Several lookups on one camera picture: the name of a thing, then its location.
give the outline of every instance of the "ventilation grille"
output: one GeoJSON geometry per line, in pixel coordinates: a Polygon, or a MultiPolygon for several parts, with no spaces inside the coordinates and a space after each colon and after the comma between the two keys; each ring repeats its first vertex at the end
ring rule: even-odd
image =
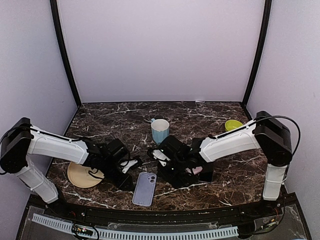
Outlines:
{"type": "MultiPolygon", "coordinates": [[[[32,221],[49,228],[73,234],[72,222],[65,220],[58,220],[50,216],[33,214],[32,221]]],[[[100,234],[101,240],[215,240],[238,236],[238,227],[228,227],[215,230],[193,231],[193,232],[179,232],[179,233],[143,233],[143,232],[129,232],[129,231],[114,231],[96,227],[100,234]]],[[[97,239],[97,233],[94,229],[91,239],[97,239]]]]}

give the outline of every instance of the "marble tabletop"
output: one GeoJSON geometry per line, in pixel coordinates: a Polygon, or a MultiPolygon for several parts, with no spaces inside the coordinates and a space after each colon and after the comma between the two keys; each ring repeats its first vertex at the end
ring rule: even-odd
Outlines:
{"type": "MultiPolygon", "coordinates": [[[[119,138],[131,156],[140,155],[143,161],[141,167],[128,172],[136,183],[141,172],[157,173],[157,163],[147,156],[147,149],[155,147],[150,126],[154,117],[165,118],[170,123],[170,134],[187,144],[193,138],[223,133],[229,119],[248,121],[235,102],[88,103],[79,108],[66,136],[88,137],[100,143],[119,138]]],[[[55,158],[47,173],[67,202],[140,211],[201,210],[256,202],[261,198],[267,169],[266,157],[255,149],[216,160],[212,183],[174,189],[158,177],[152,205],[143,207],[132,203],[133,192],[118,190],[107,180],[91,188],[72,185],[67,177],[69,163],[55,158]]]]}

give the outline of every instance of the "phone case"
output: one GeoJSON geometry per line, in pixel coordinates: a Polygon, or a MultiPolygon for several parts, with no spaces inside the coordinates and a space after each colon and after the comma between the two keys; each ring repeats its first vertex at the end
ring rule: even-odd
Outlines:
{"type": "Polygon", "coordinates": [[[134,190],[132,203],[150,207],[155,193],[156,181],[156,174],[148,172],[140,173],[134,190]]]}

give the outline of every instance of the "light blue mug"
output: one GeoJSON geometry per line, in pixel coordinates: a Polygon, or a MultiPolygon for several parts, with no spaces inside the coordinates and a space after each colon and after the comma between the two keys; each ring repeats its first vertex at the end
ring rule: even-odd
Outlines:
{"type": "Polygon", "coordinates": [[[166,137],[169,136],[170,124],[164,119],[151,119],[152,138],[159,145],[166,137]]]}

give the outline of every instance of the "white wall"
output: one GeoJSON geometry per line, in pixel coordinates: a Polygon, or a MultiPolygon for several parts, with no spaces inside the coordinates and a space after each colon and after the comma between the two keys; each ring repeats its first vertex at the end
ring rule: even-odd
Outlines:
{"type": "MultiPolygon", "coordinates": [[[[2,0],[0,5],[0,136],[21,117],[63,134],[76,104],[61,60],[50,1],[2,0]]],[[[36,165],[45,172],[49,162],[37,157],[36,165]]],[[[29,194],[15,176],[0,176],[0,239],[16,239],[29,194]]]]}
{"type": "MultiPolygon", "coordinates": [[[[320,239],[320,1],[272,3],[263,56],[248,109],[298,122],[301,144],[286,187],[296,192],[313,239],[320,239]]],[[[297,132],[291,127],[293,147],[297,132]]]]}
{"type": "Polygon", "coordinates": [[[62,0],[83,102],[242,101],[264,0],[62,0]]]}

